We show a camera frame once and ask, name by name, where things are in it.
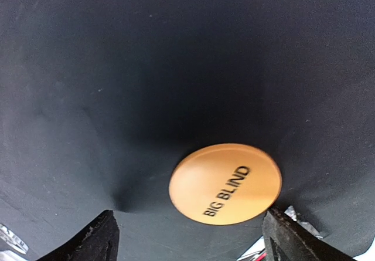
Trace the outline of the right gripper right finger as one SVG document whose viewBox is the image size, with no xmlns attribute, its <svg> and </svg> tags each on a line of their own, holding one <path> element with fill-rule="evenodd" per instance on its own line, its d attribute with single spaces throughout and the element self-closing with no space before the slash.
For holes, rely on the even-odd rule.
<svg viewBox="0 0 375 261">
<path fill-rule="evenodd" d="M 352 261 L 353 258 L 319 240 L 277 208 L 270 208 L 262 233 L 271 261 Z"/>
</svg>

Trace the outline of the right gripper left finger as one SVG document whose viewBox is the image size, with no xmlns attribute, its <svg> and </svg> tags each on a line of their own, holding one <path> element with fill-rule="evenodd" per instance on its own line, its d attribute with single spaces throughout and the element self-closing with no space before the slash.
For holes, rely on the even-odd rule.
<svg viewBox="0 0 375 261">
<path fill-rule="evenodd" d="M 38 261 L 116 261 L 120 230 L 112 210 L 104 210 L 63 245 Z"/>
</svg>

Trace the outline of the orange big blind button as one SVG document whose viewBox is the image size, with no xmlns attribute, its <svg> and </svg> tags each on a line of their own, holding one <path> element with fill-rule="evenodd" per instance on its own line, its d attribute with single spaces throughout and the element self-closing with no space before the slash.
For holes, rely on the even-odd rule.
<svg viewBox="0 0 375 261">
<path fill-rule="evenodd" d="M 185 157 L 169 183 L 169 197 L 184 216 L 208 225 L 233 225 L 266 211 L 279 197 L 275 161 L 250 145 L 225 143 Z"/>
</svg>

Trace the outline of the black poker table mat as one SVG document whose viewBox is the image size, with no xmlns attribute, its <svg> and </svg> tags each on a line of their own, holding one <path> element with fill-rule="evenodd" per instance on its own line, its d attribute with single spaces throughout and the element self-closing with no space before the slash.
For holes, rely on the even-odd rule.
<svg viewBox="0 0 375 261">
<path fill-rule="evenodd" d="M 175 166 L 240 143 L 349 256 L 374 240 L 374 0 L 1 0 L 1 222 L 37 260 L 105 209 L 119 260 L 236 260 L 262 217 L 194 222 Z"/>
</svg>

